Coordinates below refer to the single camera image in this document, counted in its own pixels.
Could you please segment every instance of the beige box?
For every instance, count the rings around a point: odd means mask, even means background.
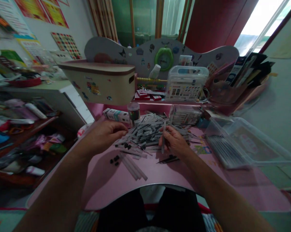
[[[127,105],[135,95],[135,66],[77,60],[59,67],[84,102]]]

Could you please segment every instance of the wall clock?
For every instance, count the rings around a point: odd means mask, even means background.
[[[155,64],[161,66],[161,71],[168,71],[174,65],[174,56],[170,48],[167,45],[164,48],[160,48],[155,56]]]

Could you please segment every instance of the clear plastic container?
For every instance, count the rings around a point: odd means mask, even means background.
[[[168,74],[165,101],[196,102],[208,76],[205,67],[174,66]]]
[[[243,118],[210,118],[206,140],[226,169],[291,165],[291,153]]]
[[[172,105],[169,112],[170,123],[174,125],[195,125],[201,117],[198,106]]]

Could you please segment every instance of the white bottle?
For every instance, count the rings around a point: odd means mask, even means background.
[[[152,71],[150,72],[149,78],[150,79],[157,79],[160,69],[161,69],[161,67],[158,64],[156,64],[154,66],[154,68],[152,69]]]
[[[26,103],[25,106],[40,119],[47,119],[47,116],[44,115],[34,104]]]

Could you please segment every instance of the person's right hand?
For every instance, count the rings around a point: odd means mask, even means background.
[[[162,137],[163,136],[165,138],[165,151],[170,150],[172,154],[177,156],[179,159],[184,159],[194,153],[182,135],[172,126],[166,126],[166,131],[163,132]],[[162,137],[159,139],[159,146],[162,145]]]

